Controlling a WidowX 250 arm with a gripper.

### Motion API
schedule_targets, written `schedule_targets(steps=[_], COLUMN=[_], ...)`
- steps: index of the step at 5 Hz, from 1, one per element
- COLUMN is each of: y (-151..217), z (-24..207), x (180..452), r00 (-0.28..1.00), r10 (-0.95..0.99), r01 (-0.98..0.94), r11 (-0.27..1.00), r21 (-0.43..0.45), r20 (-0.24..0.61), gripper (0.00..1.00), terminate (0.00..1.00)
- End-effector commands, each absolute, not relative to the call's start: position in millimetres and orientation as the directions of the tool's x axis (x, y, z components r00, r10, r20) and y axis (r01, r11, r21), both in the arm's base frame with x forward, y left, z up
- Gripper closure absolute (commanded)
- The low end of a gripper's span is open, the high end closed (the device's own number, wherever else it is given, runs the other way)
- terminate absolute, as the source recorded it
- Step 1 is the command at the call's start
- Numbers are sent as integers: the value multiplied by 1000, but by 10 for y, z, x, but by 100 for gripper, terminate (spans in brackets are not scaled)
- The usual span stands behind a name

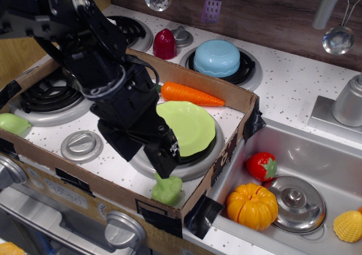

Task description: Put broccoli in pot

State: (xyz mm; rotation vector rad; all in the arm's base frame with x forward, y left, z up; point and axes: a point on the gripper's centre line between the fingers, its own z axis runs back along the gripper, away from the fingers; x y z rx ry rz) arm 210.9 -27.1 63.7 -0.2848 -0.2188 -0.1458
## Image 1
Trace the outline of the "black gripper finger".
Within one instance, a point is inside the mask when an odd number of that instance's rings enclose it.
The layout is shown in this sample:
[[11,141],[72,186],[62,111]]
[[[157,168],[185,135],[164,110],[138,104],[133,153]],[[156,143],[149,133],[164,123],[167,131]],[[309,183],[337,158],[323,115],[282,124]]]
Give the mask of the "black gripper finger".
[[180,148],[173,133],[152,139],[146,144],[144,152],[162,179],[169,178],[176,166],[180,164]]
[[98,121],[98,130],[122,158],[129,162],[146,140],[123,123]]

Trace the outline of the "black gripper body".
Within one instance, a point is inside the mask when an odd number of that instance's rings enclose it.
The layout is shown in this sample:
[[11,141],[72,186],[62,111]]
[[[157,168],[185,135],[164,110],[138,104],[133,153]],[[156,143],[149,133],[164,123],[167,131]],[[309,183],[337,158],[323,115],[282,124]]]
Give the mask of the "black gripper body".
[[127,125],[146,140],[145,145],[156,137],[172,133],[156,112],[158,92],[142,64],[120,68],[112,84],[85,90],[84,95],[96,104],[92,112],[100,120]]

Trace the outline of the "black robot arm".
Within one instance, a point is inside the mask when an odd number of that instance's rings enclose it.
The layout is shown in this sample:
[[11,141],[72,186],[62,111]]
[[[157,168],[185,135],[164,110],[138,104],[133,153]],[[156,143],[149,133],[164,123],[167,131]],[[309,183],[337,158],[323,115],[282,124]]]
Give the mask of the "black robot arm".
[[33,38],[93,102],[98,129],[126,160],[142,149],[160,177],[180,162],[178,142],[156,112],[159,78],[126,53],[122,30],[94,0],[1,0],[1,38]]

